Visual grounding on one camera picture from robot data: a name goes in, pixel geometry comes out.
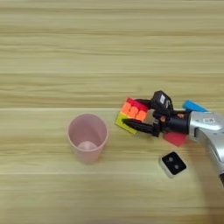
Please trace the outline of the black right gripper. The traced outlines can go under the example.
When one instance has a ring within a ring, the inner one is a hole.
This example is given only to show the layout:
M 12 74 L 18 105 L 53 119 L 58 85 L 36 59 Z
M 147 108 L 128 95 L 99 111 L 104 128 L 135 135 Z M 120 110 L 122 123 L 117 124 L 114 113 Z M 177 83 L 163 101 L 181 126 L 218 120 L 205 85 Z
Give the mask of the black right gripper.
M 150 100 L 136 99 L 136 101 L 143 104 L 147 109 L 151 109 Z M 154 137 L 158 137 L 160 133 L 170 132 L 188 135 L 190 114 L 191 112 L 186 110 L 173 110 L 170 114 L 155 110 L 152 114 L 155 118 L 153 126 L 132 118 L 125 118 L 122 122 L 134 130 L 151 134 Z

